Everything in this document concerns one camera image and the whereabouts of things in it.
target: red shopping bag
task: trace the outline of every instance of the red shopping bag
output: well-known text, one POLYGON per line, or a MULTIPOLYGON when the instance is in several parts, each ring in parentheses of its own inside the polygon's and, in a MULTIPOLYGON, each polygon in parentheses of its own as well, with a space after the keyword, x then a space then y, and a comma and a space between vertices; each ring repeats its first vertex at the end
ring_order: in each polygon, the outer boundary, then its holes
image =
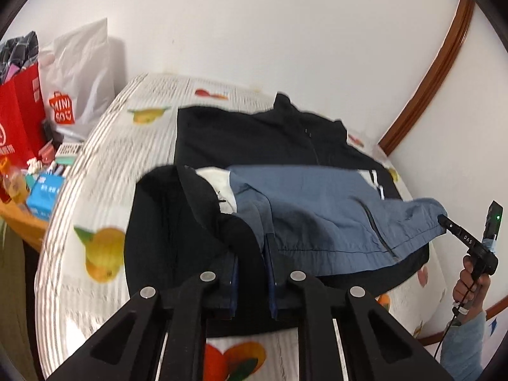
POLYGON ((45 144, 45 118, 37 63, 0 86, 0 156, 26 168, 45 144))

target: blue sleeve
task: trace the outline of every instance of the blue sleeve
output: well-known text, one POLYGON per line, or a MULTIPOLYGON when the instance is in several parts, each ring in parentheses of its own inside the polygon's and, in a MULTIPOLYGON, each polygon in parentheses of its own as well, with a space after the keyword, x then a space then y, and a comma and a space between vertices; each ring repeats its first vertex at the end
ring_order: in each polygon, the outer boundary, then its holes
POLYGON ((475 381, 481 366, 485 312, 460 327, 451 327, 441 346, 441 365, 455 381, 475 381))

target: metal screw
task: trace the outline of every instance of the metal screw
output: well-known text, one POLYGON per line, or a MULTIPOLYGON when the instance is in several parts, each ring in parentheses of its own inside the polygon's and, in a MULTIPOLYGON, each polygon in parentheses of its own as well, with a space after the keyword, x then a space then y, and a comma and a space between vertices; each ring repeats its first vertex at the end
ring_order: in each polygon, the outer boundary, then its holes
POLYGON ((293 271, 291 272, 290 277, 293 281, 303 281, 307 275, 302 271, 293 271))
POLYGON ((212 271, 206 271, 199 276, 199 279, 201 279, 203 282, 212 282, 215 277, 216 275, 212 271))
POLYGON ((148 299, 149 297, 153 297, 155 294, 156 294, 156 290, 155 290, 155 288, 152 288, 151 286, 145 286, 139 292, 139 295, 141 295, 145 299, 148 299))
POLYGON ((363 297, 365 296, 365 290, 361 286, 353 286, 350 289, 350 294, 354 297, 363 297))

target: plaid fabric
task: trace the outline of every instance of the plaid fabric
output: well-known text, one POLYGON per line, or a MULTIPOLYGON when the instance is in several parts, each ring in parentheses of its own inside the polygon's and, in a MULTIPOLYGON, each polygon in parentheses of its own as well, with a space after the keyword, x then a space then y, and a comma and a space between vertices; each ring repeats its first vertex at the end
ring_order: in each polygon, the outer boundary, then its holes
POLYGON ((38 54, 39 40, 35 31, 0 44, 0 85, 5 82, 12 64, 25 69, 37 61, 38 54))

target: red apple print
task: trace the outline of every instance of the red apple print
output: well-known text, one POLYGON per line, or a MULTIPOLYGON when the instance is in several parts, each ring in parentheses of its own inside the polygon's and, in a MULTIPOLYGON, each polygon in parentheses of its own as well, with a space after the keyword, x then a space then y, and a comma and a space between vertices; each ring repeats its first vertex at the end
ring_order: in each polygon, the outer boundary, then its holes
POLYGON ((228 100, 228 96, 224 96, 223 94, 210 93, 208 90, 205 89, 196 89, 194 95, 199 97, 211 97, 219 100, 228 100))
POLYGON ((360 146, 360 147, 365 147, 365 145, 363 144, 363 142, 357 138, 357 137, 354 137, 353 135, 350 135, 349 133, 347 134, 347 137, 350 138, 350 140, 357 146, 360 146))
POLYGON ((420 282, 420 285, 422 288, 427 285, 427 282, 429 281, 429 271, 427 269, 427 265, 424 265, 423 268, 421 268, 418 272, 418 282, 420 282))
POLYGON ((228 377, 228 363, 224 355, 214 346, 205 346, 203 381, 225 381, 228 377))
POLYGON ((196 89, 194 95, 200 97, 210 97, 210 93, 208 93, 205 89, 196 89))

